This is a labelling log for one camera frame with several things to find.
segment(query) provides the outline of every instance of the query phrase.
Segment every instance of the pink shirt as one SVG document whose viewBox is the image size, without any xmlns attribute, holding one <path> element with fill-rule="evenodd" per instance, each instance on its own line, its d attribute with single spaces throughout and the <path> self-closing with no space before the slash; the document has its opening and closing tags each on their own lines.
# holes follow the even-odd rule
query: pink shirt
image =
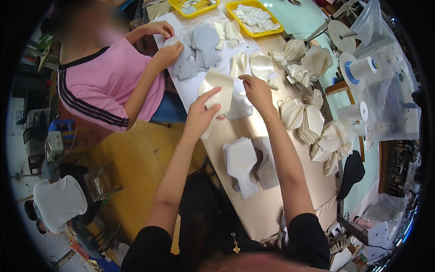
<svg viewBox="0 0 435 272">
<path fill-rule="evenodd" d="M 59 64 L 59 97 L 70 113 L 123 132 L 129 119 L 122 105 L 133 92 L 150 59 L 124 38 L 88 57 Z M 138 119 L 151 119 L 163 99 L 164 90 L 164 74 L 160 73 L 150 88 Z"/>
</svg>

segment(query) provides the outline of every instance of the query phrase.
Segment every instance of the hand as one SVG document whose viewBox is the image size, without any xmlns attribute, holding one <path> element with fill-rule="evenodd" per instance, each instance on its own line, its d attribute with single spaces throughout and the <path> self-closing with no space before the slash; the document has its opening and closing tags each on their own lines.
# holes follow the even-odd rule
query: hand
<svg viewBox="0 0 435 272">
<path fill-rule="evenodd" d="M 264 80 L 248 74 L 239 76 L 239 79 L 243 80 L 246 96 L 263 119 L 270 118 L 277 114 L 276 108 L 272 103 L 271 89 Z"/>
<path fill-rule="evenodd" d="M 163 46 L 151 58 L 149 65 L 154 65 L 154 68 L 158 72 L 161 72 L 173 65 L 178 60 L 183 50 L 184 45 L 180 41 L 176 42 L 174 45 Z"/>
<path fill-rule="evenodd" d="M 206 109 L 205 102 L 220 90 L 221 87 L 214 88 L 198 97 L 198 99 L 190 106 L 182 138 L 190 139 L 194 141 L 195 144 L 201 135 L 207 130 L 214 115 L 221 109 L 221 105 L 216 104 L 211 108 Z"/>
<path fill-rule="evenodd" d="M 167 21 L 147 23 L 142 27 L 147 35 L 161 34 L 165 39 L 175 36 L 174 28 Z"/>
</svg>

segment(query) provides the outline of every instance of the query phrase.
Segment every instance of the person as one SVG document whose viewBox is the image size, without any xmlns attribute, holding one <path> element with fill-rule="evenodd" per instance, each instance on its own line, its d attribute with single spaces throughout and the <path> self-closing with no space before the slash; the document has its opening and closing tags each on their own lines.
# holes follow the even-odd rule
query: person
<svg viewBox="0 0 435 272">
<path fill-rule="evenodd" d="M 60 0 L 42 22 L 42 33 L 61 42 L 57 87 L 65 109 L 117 132 L 129 130 L 137 119 L 185 122 L 178 94 L 165 91 L 166 68 L 183 44 L 165 46 L 153 57 L 133 46 L 145 35 L 170 38 L 173 27 L 166 21 L 148 23 L 121 39 L 124 34 L 111 26 L 116 12 L 122 11 L 100 1 Z"/>
<path fill-rule="evenodd" d="M 86 225 L 93 221 L 102 200 L 93 201 L 86 181 L 80 177 L 85 173 L 85 167 L 63 164 L 58 181 L 44 179 L 35 184 L 33 200 L 27 200 L 24 209 L 41 234 L 61 233 L 72 221 L 81 220 Z"/>
<path fill-rule="evenodd" d="M 206 110 L 205 93 L 189 109 L 182 137 L 156 190 L 151 212 L 128 250 L 121 270 L 130 271 L 305 271 L 329 269 L 329 245 L 315 215 L 298 154 L 272 104 L 270 87 L 242 75 L 246 95 L 259 111 L 269 134 L 277 170 L 288 243 L 250 240 L 243 227 L 229 220 L 204 180 L 186 176 L 195 143 L 220 105 Z M 180 254 L 171 253 L 177 213 L 181 216 Z"/>
</svg>

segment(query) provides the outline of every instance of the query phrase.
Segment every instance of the floor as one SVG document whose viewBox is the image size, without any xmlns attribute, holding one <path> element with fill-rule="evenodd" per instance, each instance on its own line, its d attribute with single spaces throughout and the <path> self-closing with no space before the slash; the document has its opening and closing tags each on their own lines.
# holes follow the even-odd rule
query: floor
<svg viewBox="0 0 435 272">
<path fill-rule="evenodd" d="M 111 225 L 123 228 L 129 242 L 134 240 L 149 215 L 153 195 L 183 128 L 184 124 L 165 128 L 138 120 L 129 131 L 108 136 L 83 161 L 89 169 L 113 162 L 110 178 L 115 184 L 120 182 L 123 190 L 113 194 L 110 201 L 101 206 L 100 212 Z M 194 148 L 189 173 L 201 166 L 205 156 L 206 151 L 199 141 Z M 180 218 L 174 234 L 174 254 L 178 253 L 179 223 Z"/>
</svg>

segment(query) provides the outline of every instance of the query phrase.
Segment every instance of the woman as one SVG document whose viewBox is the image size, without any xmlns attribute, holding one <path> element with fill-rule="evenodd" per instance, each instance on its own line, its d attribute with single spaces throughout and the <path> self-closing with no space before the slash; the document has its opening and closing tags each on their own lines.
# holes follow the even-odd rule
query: woman
<svg viewBox="0 0 435 272">
<path fill-rule="evenodd" d="M 191 193 L 190 186 L 195 182 L 184 188 L 195 143 L 220 108 L 204 108 L 205 101 L 220 90 L 215 88 L 191 105 L 183 135 L 154 196 L 150 216 L 127 252 L 122 271 L 293 271 L 305 265 L 329 269 L 328 241 L 315 215 L 301 162 L 272 104 L 270 87 L 250 75 L 239 78 L 244 80 L 246 95 L 265 120 L 269 133 L 285 219 L 289 222 L 287 246 L 282 246 L 279 254 L 271 254 L 270 246 L 245 238 L 243 230 L 226 220 L 226 215 L 204 197 L 208 194 L 205 182 L 197 182 L 195 186 L 202 186 L 203 190 L 195 193 Z M 180 254 L 173 255 L 177 213 L 181 215 Z M 239 254 L 232 254 L 237 251 L 232 232 L 236 233 Z M 315 268 L 305 271 L 317 271 Z"/>
<path fill-rule="evenodd" d="M 132 45 L 144 35 L 174 36 L 170 24 L 148 23 L 121 39 L 119 22 L 125 18 L 117 7 L 100 1 L 61 2 L 41 29 L 62 43 L 57 85 L 69 112 L 118 132 L 129 130 L 136 119 L 185 121 L 179 96 L 165 92 L 164 74 L 184 46 L 178 42 L 150 57 Z"/>
</svg>

